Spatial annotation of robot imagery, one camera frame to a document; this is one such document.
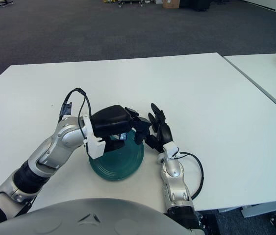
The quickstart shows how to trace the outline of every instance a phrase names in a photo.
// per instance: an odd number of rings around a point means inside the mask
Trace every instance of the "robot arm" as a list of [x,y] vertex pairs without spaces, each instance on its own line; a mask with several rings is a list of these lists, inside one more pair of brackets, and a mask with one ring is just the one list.
[[199,229],[200,222],[195,214],[190,192],[184,182],[184,169],[178,160],[181,157],[179,148],[173,141],[163,111],[153,103],[151,108],[155,117],[149,113],[149,119],[156,136],[146,136],[145,143],[159,152],[158,163],[162,164],[161,177],[166,215],[187,229]]
[[[132,109],[114,105],[91,117],[60,119],[54,134],[0,186],[0,223],[27,213],[42,186],[80,146],[84,145],[93,159],[98,158],[122,147],[132,127],[136,130],[135,142],[140,144],[150,134],[151,123],[138,116]],[[112,135],[119,135],[119,140],[111,141]]]

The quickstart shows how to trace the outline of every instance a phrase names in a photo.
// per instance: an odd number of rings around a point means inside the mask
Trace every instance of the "white table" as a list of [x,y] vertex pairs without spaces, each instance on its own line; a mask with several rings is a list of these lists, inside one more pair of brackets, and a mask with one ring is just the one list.
[[224,58],[276,104],[276,54]]
[[[147,117],[151,102],[164,110],[174,141],[204,167],[196,210],[276,201],[276,105],[217,53],[10,66],[0,76],[0,183],[53,133],[63,99],[75,87],[87,92],[93,113],[121,104]],[[82,97],[73,94],[71,100],[77,115]],[[108,182],[79,148],[44,186],[33,209],[111,197],[164,212],[156,158],[145,146],[137,172]],[[190,157],[181,161],[193,193],[199,168]]]

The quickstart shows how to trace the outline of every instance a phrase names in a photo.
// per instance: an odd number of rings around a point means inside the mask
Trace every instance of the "gray carpet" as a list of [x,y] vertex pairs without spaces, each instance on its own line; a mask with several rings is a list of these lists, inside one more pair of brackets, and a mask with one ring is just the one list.
[[[156,4],[120,9],[102,0],[14,1],[0,8],[0,74],[18,64],[276,53],[276,13],[237,0],[212,3],[207,12]],[[212,212],[224,235],[276,234],[269,215]]]

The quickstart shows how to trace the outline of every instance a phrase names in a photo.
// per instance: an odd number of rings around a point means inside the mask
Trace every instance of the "cable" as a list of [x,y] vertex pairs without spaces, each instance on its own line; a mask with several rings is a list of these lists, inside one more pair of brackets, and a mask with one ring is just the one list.
[[[84,96],[83,103],[82,103],[82,105],[81,105],[81,107],[80,107],[79,114],[78,114],[78,125],[79,125],[79,129],[80,129],[80,131],[81,131],[81,133],[82,133],[82,136],[83,136],[83,138],[85,139],[85,135],[84,135],[84,133],[83,133],[83,131],[82,131],[81,124],[80,124],[80,113],[81,113],[81,110],[82,110],[82,108],[83,108],[83,105],[84,105],[85,100],[87,101],[87,104],[88,104],[88,110],[89,110],[89,117],[90,117],[90,119],[91,119],[91,117],[92,117],[91,105],[90,105],[90,101],[89,101],[89,99],[88,99],[88,97],[87,97],[86,92],[84,92],[84,90],[81,89],[81,88],[75,88],[75,89],[73,89],[72,91],[70,91],[70,92],[67,94],[67,96],[66,96],[66,98],[65,98],[65,100],[64,100],[64,102],[63,102],[63,104],[62,104],[62,109],[63,109],[63,107],[67,104],[68,99],[69,99],[69,97],[71,96],[71,94],[72,94],[73,92],[79,92],[81,95]],[[64,116],[64,115],[61,113],[61,111],[60,111],[60,114],[59,114],[58,123],[63,119],[63,116]]]
[[184,158],[184,157],[190,155],[190,156],[192,156],[192,157],[197,161],[197,163],[199,164],[200,170],[201,170],[201,181],[200,181],[200,185],[199,185],[197,191],[191,196],[191,199],[193,200],[193,199],[195,199],[195,198],[198,196],[198,194],[201,192],[201,189],[202,189],[202,187],[203,187],[203,182],[204,182],[204,171],[203,171],[203,167],[202,167],[202,164],[201,164],[200,160],[196,157],[196,155],[194,155],[194,154],[192,154],[192,153],[188,153],[188,152],[180,152],[180,154],[185,154],[185,155],[183,155],[183,156],[181,156],[181,157],[179,157],[179,158],[175,158],[175,159],[181,159],[181,158]]
[[80,124],[80,113],[81,113],[81,110],[82,110],[82,108],[83,108],[83,105],[84,105],[85,99],[86,99],[86,96],[85,96],[85,97],[84,97],[84,99],[83,99],[83,103],[82,103],[82,105],[81,105],[81,107],[80,107],[79,114],[78,114],[78,125],[79,125],[80,131],[81,131],[81,134],[82,134],[82,136],[83,136],[83,138],[84,138],[84,139],[85,139],[85,135],[84,135],[84,133],[83,133],[83,130],[82,130],[82,128],[81,128],[81,124]]

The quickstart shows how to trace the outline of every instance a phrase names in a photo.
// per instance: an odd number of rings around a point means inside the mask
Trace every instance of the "teal plate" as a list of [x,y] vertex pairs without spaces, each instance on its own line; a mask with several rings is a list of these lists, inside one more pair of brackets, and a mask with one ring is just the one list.
[[143,143],[136,145],[135,132],[131,130],[127,134],[124,147],[104,153],[103,156],[92,159],[89,157],[92,169],[106,180],[123,180],[133,174],[143,160]]

